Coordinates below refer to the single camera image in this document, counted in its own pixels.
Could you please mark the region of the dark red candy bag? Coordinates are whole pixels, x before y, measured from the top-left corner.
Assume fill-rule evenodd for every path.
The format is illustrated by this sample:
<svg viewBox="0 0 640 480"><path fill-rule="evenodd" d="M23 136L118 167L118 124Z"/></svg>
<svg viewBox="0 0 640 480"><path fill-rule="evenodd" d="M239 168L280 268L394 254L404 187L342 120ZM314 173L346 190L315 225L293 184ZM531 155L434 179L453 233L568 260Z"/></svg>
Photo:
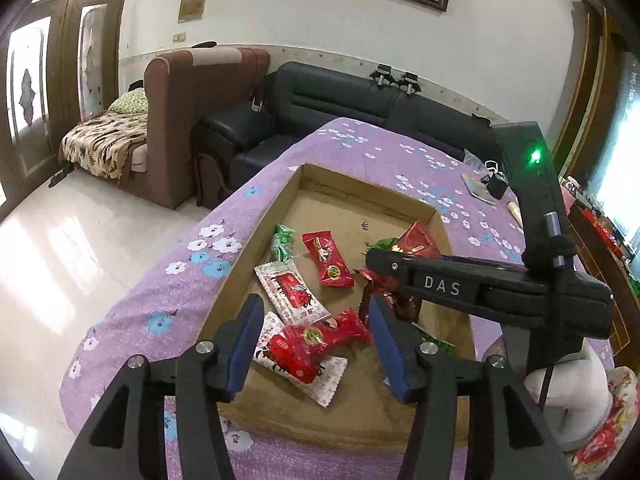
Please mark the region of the dark red candy bag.
<svg viewBox="0 0 640 480"><path fill-rule="evenodd" d="M424 224L416 220L410 228L396 240L391 252L415 256L423 259L439 259L440 253L434 238Z"/></svg>
<svg viewBox="0 0 640 480"><path fill-rule="evenodd" d="M359 271L359 275L364 279L362 298L359 305L358 315L360 321L368 324L369 304L371 299L381 294L398 320L409 323L419 321L422 300L418 297L403 294L398 288L394 278L377 274L367 268Z"/></svg>

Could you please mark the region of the red sausage snack packet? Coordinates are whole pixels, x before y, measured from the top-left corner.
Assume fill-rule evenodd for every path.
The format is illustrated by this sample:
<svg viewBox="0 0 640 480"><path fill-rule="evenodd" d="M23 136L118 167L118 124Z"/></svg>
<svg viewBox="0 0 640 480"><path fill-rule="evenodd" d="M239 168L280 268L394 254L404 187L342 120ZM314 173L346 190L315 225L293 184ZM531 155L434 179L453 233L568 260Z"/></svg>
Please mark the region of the red sausage snack packet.
<svg viewBox="0 0 640 480"><path fill-rule="evenodd" d="M360 321L359 315L347 309L317 323L284 326L283 333L296 345L296 349L308 361L320 363L330 351L341 344L360 341L370 342L371 335L367 327Z"/></svg>

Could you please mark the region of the red white snack packet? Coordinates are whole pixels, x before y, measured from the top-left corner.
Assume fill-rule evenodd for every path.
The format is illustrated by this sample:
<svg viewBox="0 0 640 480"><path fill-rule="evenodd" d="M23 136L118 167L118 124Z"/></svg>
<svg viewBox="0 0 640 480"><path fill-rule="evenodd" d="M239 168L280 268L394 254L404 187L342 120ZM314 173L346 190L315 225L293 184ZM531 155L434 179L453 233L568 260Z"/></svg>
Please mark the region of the red white snack packet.
<svg viewBox="0 0 640 480"><path fill-rule="evenodd" d="M306 285L293 260L263 263L254 271L285 325L307 326L331 315Z"/></svg>

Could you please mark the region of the small red snack packet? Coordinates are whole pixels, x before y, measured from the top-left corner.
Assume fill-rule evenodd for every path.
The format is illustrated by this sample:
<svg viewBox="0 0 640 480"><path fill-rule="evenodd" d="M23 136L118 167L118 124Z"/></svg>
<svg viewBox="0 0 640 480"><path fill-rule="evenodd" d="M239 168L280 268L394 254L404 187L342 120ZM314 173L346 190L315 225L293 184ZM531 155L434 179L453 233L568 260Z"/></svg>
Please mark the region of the small red snack packet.
<svg viewBox="0 0 640 480"><path fill-rule="evenodd" d="M355 286L352 272L348 270L330 231L304 233L302 241L314 260L321 285L337 288Z"/></svg>

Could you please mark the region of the small green candy packet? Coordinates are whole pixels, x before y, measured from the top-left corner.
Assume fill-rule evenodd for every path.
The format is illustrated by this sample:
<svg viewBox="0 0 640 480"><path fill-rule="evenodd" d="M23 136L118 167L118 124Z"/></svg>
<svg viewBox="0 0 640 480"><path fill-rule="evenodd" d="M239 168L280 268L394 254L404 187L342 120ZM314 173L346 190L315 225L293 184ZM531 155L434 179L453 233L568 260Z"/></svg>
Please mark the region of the small green candy packet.
<svg viewBox="0 0 640 480"><path fill-rule="evenodd" d="M293 258L295 231L284 224L277 224L271 239L271 255L274 261L285 262Z"/></svg>

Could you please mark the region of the purple floral tablecloth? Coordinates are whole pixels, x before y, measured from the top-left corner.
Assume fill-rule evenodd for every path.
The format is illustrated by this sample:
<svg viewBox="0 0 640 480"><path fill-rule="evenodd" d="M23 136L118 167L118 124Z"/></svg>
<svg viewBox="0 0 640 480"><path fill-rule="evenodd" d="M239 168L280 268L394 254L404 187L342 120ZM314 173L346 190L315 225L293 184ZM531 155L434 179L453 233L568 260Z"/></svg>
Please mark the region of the purple floral tablecloth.
<svg viewBox="0 0 640 480"><path fill-rule="evenodd" d="M367 248L395 237L414 222L427 226L452 254L519 262L522 228L504 205L472 197L464 178L473 169L422 142L337 118L286 150L192 229L179 246L88 331L62 382L68 426L81 430L126 359L178 356L206 322L224 313L220 293L236 299L261 292L255 268L270 256L268 237L278 223L297 234L328 231L350 270ZM370 408L375 396L394 403L374 350L350 344L336 352L344 375L323 375L313 385L293 382L271 363L254 363L236 399L224 406L222 430L240 479L393 479L401 456L311 446L260 430L244 416L263 411L274 419L300 413L334 418L341 437L407 432L412 408L399 405L399 422L356 422L353 408Z"/></svg>

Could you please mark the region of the cream tube package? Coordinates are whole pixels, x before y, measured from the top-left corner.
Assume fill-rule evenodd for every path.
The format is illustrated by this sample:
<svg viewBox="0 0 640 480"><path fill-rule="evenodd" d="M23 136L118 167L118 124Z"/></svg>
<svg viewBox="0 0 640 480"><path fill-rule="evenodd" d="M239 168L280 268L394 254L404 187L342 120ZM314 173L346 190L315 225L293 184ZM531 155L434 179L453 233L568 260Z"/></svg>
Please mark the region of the cream tube package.
<svg viewBox="0 0 640 480"><path fill-rule="evenodd" d="M521 209L518 206L518 204L514 203L514 202L509 202L508 203L508 211L510 211L510 214L512 214L512 217L516 221L518 226L521 229L523 229L524 228L524 224L523 224L523 219L522 219L522 215L521 215Z"/></svg>

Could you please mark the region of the greenish booklet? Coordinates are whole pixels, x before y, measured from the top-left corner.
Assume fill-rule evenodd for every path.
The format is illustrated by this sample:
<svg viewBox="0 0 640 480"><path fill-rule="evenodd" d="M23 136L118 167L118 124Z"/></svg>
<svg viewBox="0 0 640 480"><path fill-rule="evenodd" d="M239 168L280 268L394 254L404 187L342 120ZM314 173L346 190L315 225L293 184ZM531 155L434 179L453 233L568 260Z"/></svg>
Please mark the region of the greenish booklet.
<svg viewBox="0 0 640 480"><path fill-rule="evenodd" d="M488 188L486 188L483 182L473 179L468 174L462 174L461 177L466 190L472 197L490 206L495 206L497 200L489 193Z"/></svg>

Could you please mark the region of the wooden cabinet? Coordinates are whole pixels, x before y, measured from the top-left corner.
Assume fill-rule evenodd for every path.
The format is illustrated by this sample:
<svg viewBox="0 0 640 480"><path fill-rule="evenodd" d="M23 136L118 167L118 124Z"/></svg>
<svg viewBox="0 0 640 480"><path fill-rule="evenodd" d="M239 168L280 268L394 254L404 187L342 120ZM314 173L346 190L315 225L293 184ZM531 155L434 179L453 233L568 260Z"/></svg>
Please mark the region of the wooden cabinet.
<svg viewBox="0 0 640 480"><path fill-rule="evenodd" d="M574 202L568 218L586 271L612 290L608 357L639 366L639 58L612 12L573 11L575 89L552 156Z"/></svg>

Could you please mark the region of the patterned blanket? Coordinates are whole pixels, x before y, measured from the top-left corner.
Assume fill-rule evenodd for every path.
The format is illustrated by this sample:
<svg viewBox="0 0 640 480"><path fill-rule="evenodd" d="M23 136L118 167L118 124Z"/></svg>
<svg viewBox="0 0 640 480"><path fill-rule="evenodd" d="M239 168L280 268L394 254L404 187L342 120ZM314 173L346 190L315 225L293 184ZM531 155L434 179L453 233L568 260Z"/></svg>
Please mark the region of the patterned blanket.
<svg viewBox="0 0 640 480"><path fill-rule="evenodd" d="M148 115L105 112L70 129L58 147L58 159L79 165L95 177L120 180L129 155L146 142Z"/></svg>

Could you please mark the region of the black leather sofa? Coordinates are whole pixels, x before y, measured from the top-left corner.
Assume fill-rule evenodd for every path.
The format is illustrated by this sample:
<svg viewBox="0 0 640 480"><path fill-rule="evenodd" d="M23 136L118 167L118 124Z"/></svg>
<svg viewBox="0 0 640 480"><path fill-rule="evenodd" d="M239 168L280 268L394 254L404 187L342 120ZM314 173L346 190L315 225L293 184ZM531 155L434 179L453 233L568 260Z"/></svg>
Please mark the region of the black leather sofa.
<svg viewBox="0 0 640 480"><path fill-rule="evenodd" d="M393 81L287 62L248 98L204 116L192 129L196 201L213 209L288 148L340 117L408 136L461 160L496 159L490 122L420 96L416 76Z"/></svg>

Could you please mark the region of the black clamps on sofa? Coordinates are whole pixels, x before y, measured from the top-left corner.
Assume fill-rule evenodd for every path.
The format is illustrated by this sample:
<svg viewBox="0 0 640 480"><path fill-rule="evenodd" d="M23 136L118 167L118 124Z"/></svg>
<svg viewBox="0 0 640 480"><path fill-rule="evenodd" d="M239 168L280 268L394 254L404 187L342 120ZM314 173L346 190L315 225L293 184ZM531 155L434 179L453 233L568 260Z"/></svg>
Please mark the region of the black clamps on sofa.
<svg viewBox="0 0 640 480"><path fill-rule="evenodd" d="M390 65L378 64L375 70L370 73L370 78L372 78L380 88L389 86L404 89L407 96L413 96L414 94L422 92L419 77L416 76L416 74L405 72L396 78L393 74L393 67Z"/></svg>

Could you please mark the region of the wooden glass door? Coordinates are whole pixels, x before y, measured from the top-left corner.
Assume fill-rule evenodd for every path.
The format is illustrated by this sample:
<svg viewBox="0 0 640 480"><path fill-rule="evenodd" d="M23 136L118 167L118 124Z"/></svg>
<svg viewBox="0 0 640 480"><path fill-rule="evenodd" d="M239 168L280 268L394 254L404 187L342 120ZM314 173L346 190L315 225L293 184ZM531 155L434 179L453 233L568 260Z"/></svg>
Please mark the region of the wooden glass door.
<svg viewBox="0 0 640 480"><path fill-rule="evenodd" d="M124 0L4 0L1 214L58 168L64 134L117 94Z"/></svg>

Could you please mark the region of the small wall plaque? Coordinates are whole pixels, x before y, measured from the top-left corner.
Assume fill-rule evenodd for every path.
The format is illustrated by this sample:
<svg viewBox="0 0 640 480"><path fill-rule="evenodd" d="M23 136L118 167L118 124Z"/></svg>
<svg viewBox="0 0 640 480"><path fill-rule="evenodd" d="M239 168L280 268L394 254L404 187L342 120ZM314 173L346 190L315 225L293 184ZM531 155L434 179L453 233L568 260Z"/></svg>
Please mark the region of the small wall plaque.
<svg viewBox="0 0 640 480"><path fill-rule="evenodd" d="M198 21L203 17L206 0L180 0L178 22Z"/></svg>

